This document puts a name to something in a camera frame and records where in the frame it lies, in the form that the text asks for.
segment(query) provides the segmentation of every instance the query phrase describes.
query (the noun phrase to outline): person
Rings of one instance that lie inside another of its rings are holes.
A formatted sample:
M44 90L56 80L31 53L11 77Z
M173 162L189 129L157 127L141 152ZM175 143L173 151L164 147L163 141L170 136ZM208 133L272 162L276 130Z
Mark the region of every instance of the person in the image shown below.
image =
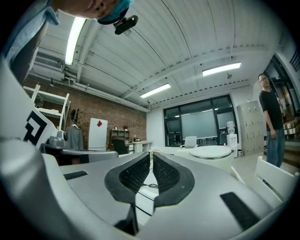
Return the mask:
M267 162L280 167L285 154L285 131L280 105L273 92L270 91L270 83L264 74L258 76L262 91L259 100L267 124Z
M48 24L58 25L58 12L97 19L100 24L112 24L123 17L134 0L19 0L11 1L17 10L0 42L1 55L22 84L34 61L37 47L45 36Z

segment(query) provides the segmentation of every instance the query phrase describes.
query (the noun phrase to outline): blue cap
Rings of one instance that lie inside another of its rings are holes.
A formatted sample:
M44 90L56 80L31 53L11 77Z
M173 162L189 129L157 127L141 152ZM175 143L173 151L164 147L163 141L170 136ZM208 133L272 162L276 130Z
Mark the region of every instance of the blue cap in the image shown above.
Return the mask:
M97 19L102 25L113 24L121 20L135 0L120 0L114 10L105 18Z

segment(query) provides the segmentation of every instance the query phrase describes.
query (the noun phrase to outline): jeans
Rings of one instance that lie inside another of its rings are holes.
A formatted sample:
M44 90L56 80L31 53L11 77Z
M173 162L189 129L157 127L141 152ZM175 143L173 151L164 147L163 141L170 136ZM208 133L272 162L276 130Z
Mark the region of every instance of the jeans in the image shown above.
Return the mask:
M280 167L285 155L285 131L282 128L275 132L276 139L272 139L270 131L267 131L267 162Z

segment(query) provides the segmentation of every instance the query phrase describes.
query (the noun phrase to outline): round white table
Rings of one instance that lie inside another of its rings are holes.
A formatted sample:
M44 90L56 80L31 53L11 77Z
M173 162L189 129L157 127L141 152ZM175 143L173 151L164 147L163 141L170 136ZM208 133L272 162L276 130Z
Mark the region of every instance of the round white table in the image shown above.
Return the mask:
M208 164L220 168L228 173L231 172L231 166L234 159L234 154L232 153L231 148L217 145L181 149L174 155L199 163Z

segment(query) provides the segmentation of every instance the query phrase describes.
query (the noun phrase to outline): locker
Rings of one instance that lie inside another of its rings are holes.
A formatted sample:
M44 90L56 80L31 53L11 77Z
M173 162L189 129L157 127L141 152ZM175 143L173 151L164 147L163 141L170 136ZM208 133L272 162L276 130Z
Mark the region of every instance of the locker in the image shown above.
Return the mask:
M237 106L244 155L263 152L263 115L257 101Z

